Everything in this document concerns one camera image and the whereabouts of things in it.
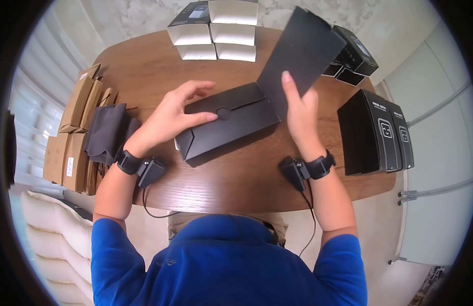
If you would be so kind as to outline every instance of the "white cardboard box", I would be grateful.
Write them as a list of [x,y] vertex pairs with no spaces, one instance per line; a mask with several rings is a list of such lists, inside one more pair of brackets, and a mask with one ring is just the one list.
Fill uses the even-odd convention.
[[209,7],[207,1],[189,3],[167,27],[174,46],[209,45]]
[[215,45],[186,45],[177,46],[180,58],[183,60],[215,60]]
[[215,44],[215,46],[219,59],[255,62],[255,46],[237,44]]
[[257,0],[209,0],[209,16],[213,23],[257,25]]
[[252,25],[211,23],[209,27],[215,43],[255,45],[255,27]]

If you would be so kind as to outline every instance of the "right hand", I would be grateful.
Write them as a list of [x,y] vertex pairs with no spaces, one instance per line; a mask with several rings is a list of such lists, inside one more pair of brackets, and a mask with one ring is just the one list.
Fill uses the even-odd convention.
[[287,98],[287,127],[306,162],[326,156],[318,138],[318,94],[310,88],[301,98],[288,71],[282,73],[282,89]]

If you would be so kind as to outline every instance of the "left hand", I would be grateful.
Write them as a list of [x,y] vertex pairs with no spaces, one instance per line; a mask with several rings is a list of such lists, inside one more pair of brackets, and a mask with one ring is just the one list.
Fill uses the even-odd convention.
[[168,92],[150,118],[128,139],[124,150],[142,158],[157,144],[164,143],[184,130],[218,119],[215,113],[184,113],[184,102],[196,95],[204,97],[215,82],[189,81]]

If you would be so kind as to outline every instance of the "blue polo shirt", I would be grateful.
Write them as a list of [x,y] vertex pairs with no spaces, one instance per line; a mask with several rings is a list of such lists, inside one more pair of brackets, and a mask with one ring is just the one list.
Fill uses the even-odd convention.
[[311,272],[295,254],[272,245],[262,224],[208,215],[190,222],[153,257],[148,270],[121,226],[99,219],[92,229],[95,305],[366,305],[359,241],[330,239]]

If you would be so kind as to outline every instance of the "box with smiley face logo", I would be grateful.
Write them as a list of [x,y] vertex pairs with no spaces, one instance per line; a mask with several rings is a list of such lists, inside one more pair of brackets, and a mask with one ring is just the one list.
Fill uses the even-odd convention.
[[337,111],[346,175],[402,169],[399,139],[388,106],[385,99],[361,89]]

